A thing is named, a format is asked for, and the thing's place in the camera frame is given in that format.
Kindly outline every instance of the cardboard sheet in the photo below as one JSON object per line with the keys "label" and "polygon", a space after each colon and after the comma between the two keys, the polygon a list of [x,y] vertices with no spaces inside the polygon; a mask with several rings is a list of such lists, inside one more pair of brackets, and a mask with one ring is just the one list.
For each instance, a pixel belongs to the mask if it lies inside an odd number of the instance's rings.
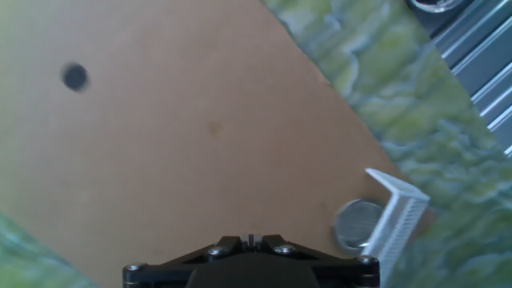
{"label": "cardboard sheet", "polygon": [[[0,209],[104,287],[223,235],[342,255],[344,203],[398,176],[257,0],[26,2],[2,34]],[[62,68],[90,84],[66,88]]]}

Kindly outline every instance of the marble countertop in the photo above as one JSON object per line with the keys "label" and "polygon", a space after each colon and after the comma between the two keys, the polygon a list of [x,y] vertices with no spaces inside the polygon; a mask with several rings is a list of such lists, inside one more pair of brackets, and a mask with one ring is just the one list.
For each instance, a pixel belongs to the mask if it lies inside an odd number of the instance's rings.
{"label": "marble countertop", "polygon": [[[263,0],[428,194],[436,223],[408,246],[391,287],[512,282],[512,162],[402,0]],[[0,286],[93,283],[0,216]]]}

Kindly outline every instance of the white 3d printed part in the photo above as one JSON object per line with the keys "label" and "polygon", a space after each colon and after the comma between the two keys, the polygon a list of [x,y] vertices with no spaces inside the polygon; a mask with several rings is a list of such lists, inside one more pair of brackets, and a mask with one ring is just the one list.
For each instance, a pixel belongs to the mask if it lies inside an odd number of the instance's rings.
{"label": "white 3d printed part", "polygon": [[381,171],[366,169],[366,172],[391,192],[391,199],[362,252],[380,261],[381,287],[384,287],[430,197],[417,187]]}

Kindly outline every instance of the bolt head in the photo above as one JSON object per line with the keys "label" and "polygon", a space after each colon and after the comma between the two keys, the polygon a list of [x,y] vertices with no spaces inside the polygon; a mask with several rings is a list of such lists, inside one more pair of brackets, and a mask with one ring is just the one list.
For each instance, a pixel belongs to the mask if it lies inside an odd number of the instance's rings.
{"label": "bolt head", "polygon": [[356,260],[358,260],[362,264],[371,264],[371,263],[375,263],[378,261],[374,256],[371,256],[371,255],[357,256]]}
{"label": "bolt head", "polygon": [[142,270],[144,267],[146,267],[146,264],[140,262],[140,263],[131,263],[126,266],[126,269],[129,271],[137,271],[137,270]]}
{"label": "bolt head", "polygon": [[222,246],[215,246],[208,250],[208,254],[210,254],[212,256],[222,255],[225,252],[227,252],[227,248],[222,247]]}
{"label": "bolt head", "polygon": [[277,254],[290,254],[295,251],[295,247],[290,244],[283,244],[274,248],[274,252]]}

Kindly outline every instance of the small stain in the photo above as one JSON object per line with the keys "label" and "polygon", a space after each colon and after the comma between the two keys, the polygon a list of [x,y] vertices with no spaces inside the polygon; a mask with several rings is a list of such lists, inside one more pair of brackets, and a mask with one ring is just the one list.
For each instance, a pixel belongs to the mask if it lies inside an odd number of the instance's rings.
{"label": "small stain", "polygon": [[224,126],[217,121],[210,121],[208,122],[208,130],[210,131],[211,137],[217,139],[224,131]]}
{"label": "small stain", "polygon": [[71,63],[62,70],[62,81],[70,90],[82,92],[89,83],[89,76],[86,68],[82,65]]}

